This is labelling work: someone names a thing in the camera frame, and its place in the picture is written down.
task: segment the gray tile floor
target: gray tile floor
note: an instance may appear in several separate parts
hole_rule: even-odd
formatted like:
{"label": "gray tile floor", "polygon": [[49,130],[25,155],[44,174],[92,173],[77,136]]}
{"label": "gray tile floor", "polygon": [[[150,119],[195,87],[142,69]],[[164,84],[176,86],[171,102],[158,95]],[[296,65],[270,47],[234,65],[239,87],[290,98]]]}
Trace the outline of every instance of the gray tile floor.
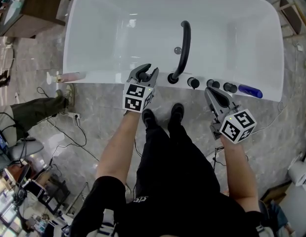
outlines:
{"label": "gray tile floor", "polygon": [[[306,14],[306,2],[296,0]],[[68,3],[60,10],[60,17],[65,16]],[[18,39],[14,44],[15,61],[12,65],[10,86],[0,90],[0,105],[14,104],[15,92],[20,94],[20,101],[29,101],[42,97],[37,93],[41,86],[49,96],[53,96],[57,87],[64,85],[47,85],[46,72],[52,75],[62,71],[66,28],[55,26],[37,35],[36,39]],[[303,63],[306,59],[306,38],[299,39],[304,52],[295,52],[296,40],[285,40],[285,72],[283,88],[283,105],[286,107],[274,123],[267,129],[252,135],[244,142],[249,162],[253,168],[262,195],[267,188],[283,182],[287,177],[287,167],[292,158],[305,150],[306,141],[306,70]],[[124,111],[122,106],[123,85],[115,84],[75,84],[75,111],[81,114],[81,127],[87,135],[86,149],[97,158],[106,146],[119,125]],[[278,103],[249,97],[236,96],[245,108],[251,110],[258,121],[256,129],[270,125],[280,113]],[[169,117],[172,105],[181,102],[185,105],[183,125],[192,141],[204,155],[209,155],[219,146],[214,141],[209,124],[212,114],[209,111],[203,91],[158,87],[150,108],[162,123]],[[82,143],[84,137],[73,120],[58,115],[53,119],[56,125],[68,135]],[[44,143],[41,153],[45,162],[49,162],[57,145],[67,145],[68,138],[58,132],[49,123],[42,122],[35,126],[30,134]],[[145,143],[144,125],[140,122],[137,135],[137,145],[140,150]],[[128,176],[128,185],[133,189],[136,170],[140,162],[134,152]],[[84,150],[69,146],[58,148],[53,163],[62,172],[62,178],[67,182],[70,191],[77,194],[85,181],[91,185],[94,181],[97,161]],[[216,174],[221,184],[221,190],[227,189],[226,169],[217,165]]]}

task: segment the black shirt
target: black shirt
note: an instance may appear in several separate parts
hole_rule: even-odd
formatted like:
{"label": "black shirt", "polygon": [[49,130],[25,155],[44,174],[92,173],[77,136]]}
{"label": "black shirt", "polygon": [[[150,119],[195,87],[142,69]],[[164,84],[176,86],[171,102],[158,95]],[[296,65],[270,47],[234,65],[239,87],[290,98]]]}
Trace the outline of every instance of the black shirt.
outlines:
{"label": "black shirt", "polygon": [[71,226],[71,236],[101,228],[103,212],[113,210],[117,233],[124,236],[259,236],[260,212],[245,212],[232,198],[191,182],[126,204],[125,186],[114,177],[98,178]]}

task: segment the person's leg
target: person's leg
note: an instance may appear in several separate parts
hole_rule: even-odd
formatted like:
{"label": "person's leg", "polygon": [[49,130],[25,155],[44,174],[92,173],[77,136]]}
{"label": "person's leg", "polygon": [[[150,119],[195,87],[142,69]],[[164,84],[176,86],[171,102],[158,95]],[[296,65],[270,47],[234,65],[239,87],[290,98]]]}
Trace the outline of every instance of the person's leg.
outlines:
{"label": "person's leg", "polygon": [[136,196],[151,195],[159,190],[165,180],[167,167],[170,168],[170,139],[167,133],[155,121],[151,110],[142,114],[146,126],[146,143],[137,170]]}
{"label": "person's leg", "polygon": [[183,105],[174,105],[168,124],[168,131],[170,133],[171,144],[177,148],[178,157],[181,158],[180,164],[184,169],[184,175],[189,176],[190,180],[193,178],[196,182],[204,182],[205,187],[209,188],[209,190],[219,192],[219,182],[211,164],[198,147],[192,143],[186,130],[181,125],[183,114]]}
{"label": "person's leg", "polygon": [[64,111],[73,104],[75,95],[72,85],[66,87],[64,96],[56,98],[38,98],[32,101],[11,105],[13,118],[23,127],[16,127],[17,140],[24,137],[24,132],[30,130],[38,122]]}

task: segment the white logo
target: white logo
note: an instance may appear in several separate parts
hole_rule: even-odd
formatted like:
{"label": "white logo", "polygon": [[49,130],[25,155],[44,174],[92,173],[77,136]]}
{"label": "white logo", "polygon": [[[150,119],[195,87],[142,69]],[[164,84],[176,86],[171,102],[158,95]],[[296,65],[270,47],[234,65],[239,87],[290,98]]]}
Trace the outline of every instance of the white logo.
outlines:
{"label": "white logo", "polygon": [[148,197],[138,197],[137,199],[135,199],[133,202],[135,203],[141,203],[141,202],[144,202],[146,201]]}

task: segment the wooden table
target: wooden table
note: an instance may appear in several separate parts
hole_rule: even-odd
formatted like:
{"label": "wooden table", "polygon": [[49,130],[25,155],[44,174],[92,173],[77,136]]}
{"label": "wooden table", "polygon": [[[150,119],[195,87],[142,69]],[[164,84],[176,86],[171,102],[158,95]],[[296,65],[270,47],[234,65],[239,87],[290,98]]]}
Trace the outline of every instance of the wooden table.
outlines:
{"label": "wooden table", "polygon": [[[56,19],[61,0],[20,0],[19,8],[12,8],[11,4],[0,17],[0,36],[33,38],[40,31],[55,24],[65,25]],[[15,10],[6,20],[9,10]]]}

